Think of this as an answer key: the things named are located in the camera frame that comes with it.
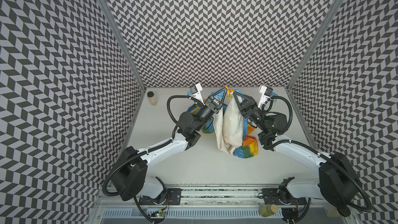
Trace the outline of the rainbow coloured jacket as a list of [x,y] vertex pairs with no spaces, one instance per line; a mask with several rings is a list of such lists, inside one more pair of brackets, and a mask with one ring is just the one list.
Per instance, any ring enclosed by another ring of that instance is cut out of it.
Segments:
[[248,120],[238,110],[233,97],[233,89],[228,89],[226,110],[214,114],[213,117],[200,129],[205,134],[215,134],[218,149],[229,156],[247,159],[259,153],[257,138],[250,134],[254,127],[250,127]]

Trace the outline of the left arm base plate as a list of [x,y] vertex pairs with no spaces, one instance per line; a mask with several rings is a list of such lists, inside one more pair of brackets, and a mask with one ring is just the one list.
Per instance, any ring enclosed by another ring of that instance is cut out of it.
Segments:
[[139,198],[140,205],[179,205],[181,200],[181,188],[168,188],[163,190],[156,198],[141,196]]

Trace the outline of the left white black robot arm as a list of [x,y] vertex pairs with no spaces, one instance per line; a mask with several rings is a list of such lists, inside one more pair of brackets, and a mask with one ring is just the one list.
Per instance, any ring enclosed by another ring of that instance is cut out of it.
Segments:
[[185,98],[193,100],[200,108],[196,114],[183,112],[178,119],[172,117],[175,126],[170,138],[147,148],[126,148],[113,165],[102,185],[102,193],[108,197],[119,196],[123,201],[147,197],[157,204],[167,198],[168,187],[159,177],[149,177],[149,169],[165,159],[192,148],[201,138],[199,131],[214,114],[222,111],[227,88],[223,87],[203,101],[200,99],[199,85],[190,88],[190,95]]

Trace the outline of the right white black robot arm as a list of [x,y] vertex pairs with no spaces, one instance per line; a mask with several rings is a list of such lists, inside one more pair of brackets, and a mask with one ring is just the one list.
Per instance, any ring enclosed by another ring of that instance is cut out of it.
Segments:
[[233,92],[241,115],[260,129],[258,137],[263,149],[283,154],[316,174],[316,178],[309,180],[286,179],[281,185],[285,191],[282,202],[286,202],[287,197],[323,199],[344,217],[351,214],[351,208],[371,212],[370,197],[347,157],[339,152],[330,154],[317,150],[286,136],[293,120],[291,103],[282,96],[269,93],[264,96],[271,102],[284,101],[289,114],[272,112],[270,108],[265,110],[253,97]]

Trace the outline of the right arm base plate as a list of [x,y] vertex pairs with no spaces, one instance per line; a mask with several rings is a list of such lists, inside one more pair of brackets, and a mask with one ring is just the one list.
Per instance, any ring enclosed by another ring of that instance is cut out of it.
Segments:
[[305,206],[305,198],[294,198],[287,190],[278,188],[263,188],[257,197],[262,199],[265,204],[286,205],[286,206]]

